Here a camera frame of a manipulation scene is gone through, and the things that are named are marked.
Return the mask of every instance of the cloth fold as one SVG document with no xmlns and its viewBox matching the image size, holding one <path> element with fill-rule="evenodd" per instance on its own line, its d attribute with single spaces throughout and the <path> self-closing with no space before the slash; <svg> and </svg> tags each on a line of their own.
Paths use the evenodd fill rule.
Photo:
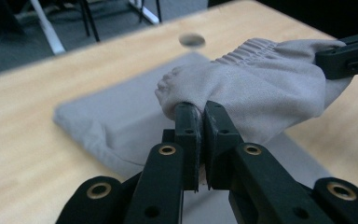
<svg viewBox="0 0 358 224">
<path fill-rule="evenodd" d="M 286 128 L 320 116 L 350 84 L 351 78 L 326 80 L 314 64 L 316 52 L 342 46 L 336 40 L 250 39 L 213 62 L 174 68 L 155 94 L 170 119 L 178 103 L 191 103 L 202 114 L 206 102 L 215 101 L 244 141 L 266 144 Z"/>
</svg>

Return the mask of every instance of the wooden table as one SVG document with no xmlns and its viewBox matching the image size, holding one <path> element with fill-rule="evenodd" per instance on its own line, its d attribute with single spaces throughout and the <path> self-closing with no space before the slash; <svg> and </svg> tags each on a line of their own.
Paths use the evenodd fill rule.
<svg viewBox="0 0 358 224">
<path fill-rule="evenodd" d="M 174 59 L 190 49 L 215 59 L 246 39 L 330 38 L 256 2 L 240 1 L 0 75 L 0 223 L 54 223 L 76 188 L 115 173 L 56 126 L 54 107 Z M 287 131 L 332 174 L 358 186 L 358 77 L 319 119 Z"/>
</svg>

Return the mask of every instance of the black bracket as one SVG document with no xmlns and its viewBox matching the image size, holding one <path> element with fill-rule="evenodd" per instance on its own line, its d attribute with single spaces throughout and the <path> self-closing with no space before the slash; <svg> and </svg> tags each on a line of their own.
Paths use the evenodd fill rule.
<svg viewBox="0 0 358 224">
<path fill-rule="evenodd" d="M 358 35 L 339 40 L 347 46 L 315 54 L 315 63 L 322 68 L 327 79 L 358 75 Z"/>
</svg>

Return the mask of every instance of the gray fabric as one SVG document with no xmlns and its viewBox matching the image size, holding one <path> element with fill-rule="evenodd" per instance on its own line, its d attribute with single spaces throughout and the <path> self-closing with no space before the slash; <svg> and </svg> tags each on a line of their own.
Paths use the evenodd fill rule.
<svg viewBox="0 0 358 224">
<path fill-rule="evenodd" d="M 333 40 L 275 43 L 251 39 L 217 59 L 174 68 L 156 96 L 173 119 L 180 102 L 202 113 L 208 100 L 223 105 L 245 141 L 266 144 L 286 128 L 320 116 L 351 79 L 326 80 L 315 52 L 345 46 Z"/>
<path fill-rule="evenodd" d="M 142 171 L 149 150 L 173 121 L 162 114 L 154 94 L 175 66 L 209 62 L 189 53 L 127 82 L 59 105 L 54 121 L 104 165 L 129 178 Z"/>
<path fill-rule="evenodd" d="M 232 69 L 231 67 L 235 67 L 235 71 L 238 71 L 237 68 L 243 71 L 245 66 L 233 64 L 235 58 L 238 59 L 236 63 L 241 61 L 239 59 L 240 56 L 233 56 L 234 60 L 228 58 L 231 56 L 225 56 L 223 59 L 219 59 L 214 63 L 208 63 L 208 60 L 201 55 L 197 53 L 189 53 L 127 82 L 59 105 L 55 110 L 54 121 L 99 161 L 111 168 L 115 173 L 118 173 L 127 179 L 143 169 L 149 149 L 161 140 L 162 130 L 173 128 L 173 122 L 165 118 L 161 107 L 158 104 L 158 100 L 153 94 L 153 90 L 156 88 L 156 83 L 162 79 L 162 75 L 170 73 L 174 67 L 179 65 L 190 63 L 202 64 L 201 66 L 186 65 L 185 67 L 176 68 L 176 70 L 183 76 L 183 73 L 188 71 L 191 71 L 194 76 L 205 75 L 206 71 L 208 71 L 208 73 L 211 72 L 211 79 L 203 79 L 204 82 L 199 82 L 200 80 L 196 77 L 185 83 L 171 83 L 172 85 L 181 84 L 184 90 L 188 90 L 189 93 L 191 93 L 189 95 L 200 98 L 198 91 L 204 92 L 206 86 L 210 87 L 213 85 L 214 81 L 219 80 L 219 78 L 216 79 L 216 77 L 219 76 L 217 75 L 219 72 L 222 72 L 222 77 L 227 76 L 227 71 L 225 71 L 226 68 L 221 70 L 223 67 L 229 67 L 230 69 Z M 273 61 L 278 59 L 267 58 L 266 61 L 267 60 Z M 282 67 L 272 65 L 266 70 L 270 73 L 280 74 L 282 71 L 279 69 L 282 69 Z M 296 71 L 300 73 L 303 69 L 297 68 Z M 230 102 L 231 98 L 243 98 L 244 100 L 247 100 L 254 96 L 257 97 L 258 100 L 251 101 L 254 105 L 248 104 L 249 101 L 247 101 L 247 106 L 260 107 L 263 104 L 261 101 L 265 100 L 267 96 L 274 96 L 269 93 L 269 90 L 261 91 L 260 89 L 272 88 L 275 90 L 276 87 L 274 82 L 277 81 L 278 83 L 285 83 L 288 85 L 286 87 L 287 90 L 294 91 L 293 95 L 288 94 L 288 96 L 290 96 L 289 101 L 293 101 L 292 98 L 301 101 L 302 97 L 305 97 L 304 100 L 307 102 L 313 99 L 307 97 L 307 94 L 313 94 L 312 91 L 301 89 L 306 87 L 303 84 L 300 85 L 300 87 L 290 86 L 296 84 L 298 79 L 292 79 L 291 77 L 285 76 L 285 78 L 289 78 L 290 81 L 283 82 L 281 80 L 282 77 L 268 80 L 266 75 L 261 74 L 260 76 L 260 78 L 257 78 L 256 74 L 253 74 L 253 77 L 249 79 L 249 82 L 255 81 L 255 85 L 258 85 L 260 80 L 265 80 L 265 84 L 259 86 L 257 90 L 250 88 L 252 85 L 243 89 L 256 91 L 257 94 L 251 92 L 251 94 L 243 96 L 239 94 L 243 92 L 232 92 L 230 89 L 232 86 L 224 87 L 221 90 L 214 88 L 211 92 L 218 90 L 220 93 L 216 95 L 227 97 Z M 346 82 L 344 85 L 341 85 L 340 83 L 333 84 L 337 85 L 338 90 L 341 90 L 343 86 L 347 85 Z M 317 88 L 319 91 L 324 90 L 325 88 L 322 81 L 313 83 L 311 86 L 312 88 Z M 337 97 L 337 93 L 336 90 L 332 90 L 332 93 L 330 94 L 330 91 L 330 89 L 327 90 L 327 94 L 324 94 L 324 97 L 329 98 L 330 101 L 332 101 Z M 288 106 L 281 108 L 281 110 L 285 109 L 286 111 L 275 111 L 276 109 L 274 109 L 273 112 L 270 112 L 266 110 L 269 106 L 265 105 L 258 108 L 255 111 L 256 114 L 249 114 L 250 119 L 262 119 L 264 120 L 263 122 L 266 122 L 265 124 L 262 124 L 262 127 L 266 129 L 269 137 L 266 138 L 263 134 L 261 139 L 264 139 L 264 141 L 267 141 L 267 139 L 270 140 L 265 146 L 283 167 L 288 170 L 295 180 L 312 187 L 314 180 L 320 177 L 329 176 L 329 173 L 327 173 L 325 169 L 304 150 L 294 144 L 287 136 L 284 134 L 275 136 L 275 133 L 278 133 L 276 130 L 275 132 L 269 131 L 271 120 L 286 120 L 288 116 L 290 122 L 292 122 L 292 117 L 298 112 L 298 110 L 292 111 L 292 102 L 289 104 L 283 103 L 283 101 L 284 99 L 282 98 L 280 104 Z M 167 113 L 167 107 L 164 104 L 162 105 L 164 111 Z M 199 107 L 200 111 L 202 111 L 200 102 L 196 105 Z M 324 106 L 318 105 L 317 109 L 313 109 L 312 105 L 309 105 L 303 108 L 303 110 L 311 109 L 312 116 L 315 116 L 318 113 L 322 113 L 321 110 L 323 110 L 323 108 Z M 257 116 L 260 112 L 266 112 L 267 114 L 264 117 Z M 192 191 L 185 192 L 183 221 L 184 223 L 190 224 L 236 223 L 228 203 L 228 193 L 226 191 L 217 190 L 208 191 L 206 186 L 200 186 L 200 192 L 197 194 Z"/>
</svg>

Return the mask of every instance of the wooden tabletop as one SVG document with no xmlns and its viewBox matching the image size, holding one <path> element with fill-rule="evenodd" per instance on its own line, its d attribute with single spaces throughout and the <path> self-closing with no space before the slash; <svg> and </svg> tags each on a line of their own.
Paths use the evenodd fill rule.
<svg viewBox="0 0 358 224">
<path fill-rule="evenodd" d="M 330 38 L 239 1 L 0 74 L 0 223 L 54 223 L 85 180 L 120 179 L 52 122 L 54 107 L 189 52 L 178 41 L 188 33 L 205 38 L 197 51 L 210 59 L 252 37 Z M 358 186 L 358 77 L 321 118 L 287 132 L 333 175 Z"/>
</svg>

